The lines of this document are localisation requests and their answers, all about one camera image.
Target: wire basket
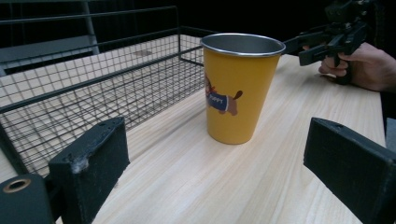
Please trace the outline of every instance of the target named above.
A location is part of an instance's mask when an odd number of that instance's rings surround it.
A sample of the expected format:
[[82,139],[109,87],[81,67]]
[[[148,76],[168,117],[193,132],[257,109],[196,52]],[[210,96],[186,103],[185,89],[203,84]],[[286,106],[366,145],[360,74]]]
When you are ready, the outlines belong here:
[[[210,33],[177,22],[170,29],[0,63],[12,73],[0,77],[0,147],[18,173],[45,176],[50,159],[96,123],[124,117],[131,130],[204,87],[200,39]],[[92,49],[100,52],[85,54]]]

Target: black wire rack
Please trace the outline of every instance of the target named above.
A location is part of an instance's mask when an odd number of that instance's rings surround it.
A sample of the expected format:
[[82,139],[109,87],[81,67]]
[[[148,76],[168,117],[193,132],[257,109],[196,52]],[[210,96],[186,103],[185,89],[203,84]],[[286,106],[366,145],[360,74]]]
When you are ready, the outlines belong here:
[[164,10],[176,14],[174,27],[0,62],[0,148],[17,173],[45,176],[50,159],[96,123],[122,116],[128,131],[203,88],[200,38],[212,32],[179,26],[176,7],[0,21]]

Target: light wood surface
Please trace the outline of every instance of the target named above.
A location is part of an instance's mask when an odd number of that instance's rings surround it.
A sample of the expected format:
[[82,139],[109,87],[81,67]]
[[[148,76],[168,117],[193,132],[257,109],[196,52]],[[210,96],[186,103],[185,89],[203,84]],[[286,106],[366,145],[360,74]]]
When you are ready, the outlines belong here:
[[283,55],[245,144],[207,134],[204,91],[129,131],[131,164],[93,223],[360,223],[303,165],[312,117],[385,146],[379,93]]

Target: hand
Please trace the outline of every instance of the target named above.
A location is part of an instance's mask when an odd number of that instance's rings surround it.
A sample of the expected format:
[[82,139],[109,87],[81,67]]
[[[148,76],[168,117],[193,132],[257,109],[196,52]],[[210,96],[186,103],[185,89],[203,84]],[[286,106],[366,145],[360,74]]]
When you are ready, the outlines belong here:
[[342,77],[350,62],[351,83],[371,91],[396,92],[396,60],[385,51],[368,43],[362,43],[351,55],[339,53],[340,64],[334,67],[334,59],[322,61],[319,72]]

